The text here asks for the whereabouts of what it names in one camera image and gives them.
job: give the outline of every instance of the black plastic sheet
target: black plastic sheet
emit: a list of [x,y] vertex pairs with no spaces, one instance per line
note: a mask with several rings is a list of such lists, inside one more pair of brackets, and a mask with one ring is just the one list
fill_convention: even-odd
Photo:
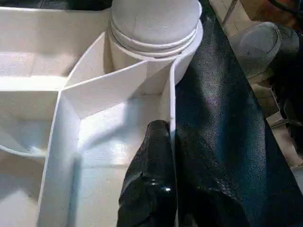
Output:
[[[303,197],[295,178],[209,2],[200,2],[203,40],[176,87],[176,153],[182,157],[177,182],[190,186],[178,188],[179,219],[194,216],[182,209],[194,190],[203,196],[196,210],[204,218],[215,214],[221,226],[239,218],[252,227],[302,224]],[[211,189],[219,189],[218,199]],[[237,217],[239,206],[244,215]]]
[[118,227],[173,227],[177,210],[169,126],[153,121],[133,158],[119,198]]

